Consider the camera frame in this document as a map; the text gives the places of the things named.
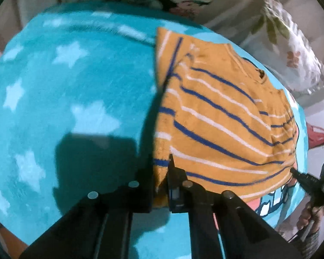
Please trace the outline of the patterned grey sleeve forearm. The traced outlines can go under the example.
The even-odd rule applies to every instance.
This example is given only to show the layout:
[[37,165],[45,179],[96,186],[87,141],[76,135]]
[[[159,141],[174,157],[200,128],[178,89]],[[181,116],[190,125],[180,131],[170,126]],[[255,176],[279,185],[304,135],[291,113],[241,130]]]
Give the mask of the patterned grey sleeve forearm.
[[319,234],[319,231],[310,233],[304,241],[296,237],[291,244],[299,251],[303,259],[310,259],[318,249]]

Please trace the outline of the person's right hand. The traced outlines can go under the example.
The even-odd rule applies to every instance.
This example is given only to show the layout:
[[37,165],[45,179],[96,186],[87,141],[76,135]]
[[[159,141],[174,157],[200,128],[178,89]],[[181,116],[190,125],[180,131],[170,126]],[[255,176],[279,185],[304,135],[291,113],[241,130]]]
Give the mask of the person's right hand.
[[297,221],[297,229],[302,230],[304,227],[309,225],[310,220],[314,221],[310,234],[316,233],[320,229],[320,223],[323,217],[322,208],[313,207],[311,202],[308,202],[305,205],[305,208],[302,210],[301,215]]

